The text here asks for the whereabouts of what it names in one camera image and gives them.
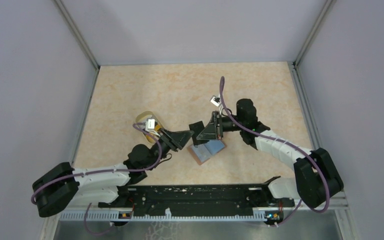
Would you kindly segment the black credit card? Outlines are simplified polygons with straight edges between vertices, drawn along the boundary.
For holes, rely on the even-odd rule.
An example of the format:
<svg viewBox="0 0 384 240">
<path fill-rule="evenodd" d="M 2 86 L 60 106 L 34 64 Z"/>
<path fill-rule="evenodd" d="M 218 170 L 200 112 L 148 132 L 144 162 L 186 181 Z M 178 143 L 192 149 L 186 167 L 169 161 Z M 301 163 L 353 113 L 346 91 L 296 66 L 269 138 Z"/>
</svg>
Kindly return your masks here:
<svg viewBox="0 0 384 240">
<path fill-rule="evenodd" d="M 189 130 L 193 131 L 192 142 L 194 146 L 199 146 L 207 143 L 207 140 L 198 140 L 197 136 L 204 130 L 205 126 L 202 121 L 191 123 L 188 125 Z"/>
</svg>

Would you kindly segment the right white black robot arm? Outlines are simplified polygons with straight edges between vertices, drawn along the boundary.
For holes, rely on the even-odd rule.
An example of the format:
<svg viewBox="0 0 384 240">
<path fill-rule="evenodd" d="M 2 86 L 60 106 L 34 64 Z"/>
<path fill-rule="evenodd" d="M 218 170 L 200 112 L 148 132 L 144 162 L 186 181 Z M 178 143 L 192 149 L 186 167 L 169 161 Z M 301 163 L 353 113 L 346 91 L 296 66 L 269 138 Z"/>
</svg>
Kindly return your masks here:
<svg viewBox="0 0 384 240">
<path fill-rule="evenodd" d="M 344 189 L 344 183 L 329 154 L 324 148 L 301 148 L 280 137 L 257 117 L 257 109 L 249 98 L 236 103 L 236 113 L 223 115 L 213 111 L 207 125 L 191 124 L 195 133 L 194 145 L 222 140 L 225 132 L 238 131 L 243 142 L 257 151 L 270 154 L 294 172 L 293 178 L 278 177 L 268 183 L 261 199 L 267 206 L 275 206 L 281 199 L 300 199 L 315 209 Z"/>
</svg>

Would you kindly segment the beige oval card tray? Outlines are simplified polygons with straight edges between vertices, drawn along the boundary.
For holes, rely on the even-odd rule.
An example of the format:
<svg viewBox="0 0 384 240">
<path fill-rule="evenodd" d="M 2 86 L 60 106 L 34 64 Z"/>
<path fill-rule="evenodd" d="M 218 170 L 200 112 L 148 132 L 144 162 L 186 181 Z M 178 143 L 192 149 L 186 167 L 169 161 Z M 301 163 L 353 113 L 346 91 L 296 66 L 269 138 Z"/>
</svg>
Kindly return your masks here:
<svg viewBox="0 0 384 240">
<path fill-rule="evenodd" d="M 161 120 L 157 117 L 157 115 L 152 111 L 144 111 L 136 116 L 134 122 L 146 133 L 144 133 L 144 137 L 150 144 L 155 143 L 155 139 L 159 139 L 160 137 L 160 130 L 164 128 L 163 123 Z"/>
</svg>

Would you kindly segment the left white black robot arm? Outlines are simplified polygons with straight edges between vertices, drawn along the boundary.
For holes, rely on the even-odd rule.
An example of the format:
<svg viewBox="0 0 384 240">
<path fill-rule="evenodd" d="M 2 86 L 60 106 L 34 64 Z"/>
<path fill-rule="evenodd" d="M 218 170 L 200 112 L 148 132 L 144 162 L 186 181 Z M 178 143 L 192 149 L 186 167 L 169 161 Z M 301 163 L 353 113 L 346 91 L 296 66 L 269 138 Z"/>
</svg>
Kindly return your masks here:
<svg viewBox="0 0 384 240">
<path fill-rule="evenodd" d="M 123 186 L 134 185 L 147 177 L 170 151 L 182 150 L 192 138 L 192 130 L 161 129 L 160 137 L 149 148 L 137 144 L 127 160 L 109 167 L 74 168 L 62 162 L 32 184 L 31 202 L 41 218 L 54 216 L 70 205 L 115 204 L 124 207 L 130 193 Z"/>
</svg>

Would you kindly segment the brown leather card holder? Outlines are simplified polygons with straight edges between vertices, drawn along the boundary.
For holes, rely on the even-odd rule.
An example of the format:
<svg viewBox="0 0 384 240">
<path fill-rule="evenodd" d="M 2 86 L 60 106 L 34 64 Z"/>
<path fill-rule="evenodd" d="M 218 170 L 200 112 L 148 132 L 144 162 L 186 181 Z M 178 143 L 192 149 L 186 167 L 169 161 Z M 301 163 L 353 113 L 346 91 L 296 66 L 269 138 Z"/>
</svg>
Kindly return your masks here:
<svg viewBox="0 0 384 240">
<path fill-rule="evenodd" d="M 190 145 L 187 147 L 187 150 L 196 163 L 201 166 L 226 147 L 226 144 L 222 140 L 210 140 L 204 144 Z"/>
</svg>

